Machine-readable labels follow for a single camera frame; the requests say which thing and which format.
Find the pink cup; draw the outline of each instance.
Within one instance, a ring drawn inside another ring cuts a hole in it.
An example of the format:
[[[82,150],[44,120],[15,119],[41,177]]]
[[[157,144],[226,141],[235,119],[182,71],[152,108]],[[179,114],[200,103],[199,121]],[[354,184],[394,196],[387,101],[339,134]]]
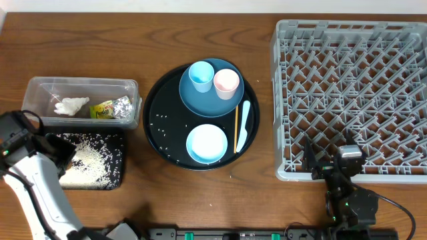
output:
[[[216,94],[223,100],[231,99],[234,96],[239,82],[239,75],[231,69],[219,70],[213,77]]]

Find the clear plastic bin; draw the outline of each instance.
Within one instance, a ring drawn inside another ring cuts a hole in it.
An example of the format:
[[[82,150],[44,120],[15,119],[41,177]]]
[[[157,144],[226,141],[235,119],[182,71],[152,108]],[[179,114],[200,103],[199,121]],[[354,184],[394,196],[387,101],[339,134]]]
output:
[[[89,106],[128,96],[132,113],[128,119],[91,119]],[[74,116],[58,115],[53,110],[63,98],[88,97],[90,100]],[[22,110],[41,117],[45,126],[120,127],[135,129],[139,123],[142,98],[138,83],[127,79],[94,79],[83,77],[34,77],[25,92]]]

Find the round black tray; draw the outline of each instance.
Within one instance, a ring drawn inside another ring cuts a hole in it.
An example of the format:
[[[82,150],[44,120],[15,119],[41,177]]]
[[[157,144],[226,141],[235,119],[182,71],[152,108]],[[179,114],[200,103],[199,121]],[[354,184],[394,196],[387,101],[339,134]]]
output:
[[[255,139],[260,124],[260,106],[254,90],[244,79],[245,93],[239,103],[238,136],[245,100],[251,102],[246,123],[248,137],[239,153],[234,153],[234,125],[236,111],[215,118],[199,116],[191,112],[179,96],[179,81],[190,64],[178,67],[164,75],[150,90],[143,108],[145,135],[153,148],[169,162],[191,170],[211,170],[223,167],[240,157]],[[194,161],[187,153],[185,142],[189,132],[201,124],[212,124],[224,130],[228,148],[226,154],[217,162],[202,164]]]

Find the crumpled white tissue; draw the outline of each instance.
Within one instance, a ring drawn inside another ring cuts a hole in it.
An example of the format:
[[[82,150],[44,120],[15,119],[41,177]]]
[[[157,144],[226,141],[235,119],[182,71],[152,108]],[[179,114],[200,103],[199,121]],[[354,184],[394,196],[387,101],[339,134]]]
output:
[[[65,114],[74,116],[83,105],[89,101],[88,97],[64,98],[61,103],[55,104],[56,109],[53,110],[57,114]]]

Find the lattice pattern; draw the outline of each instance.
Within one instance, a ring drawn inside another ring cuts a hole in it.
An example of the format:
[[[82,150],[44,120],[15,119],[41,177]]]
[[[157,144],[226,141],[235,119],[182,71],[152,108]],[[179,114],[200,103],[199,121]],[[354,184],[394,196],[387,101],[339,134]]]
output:
[[[368,153],[363,173],[427,174],[426,56],[415,39],[279,41],[285,171],[302,170],[304,135],[330,160],[350,129]]]

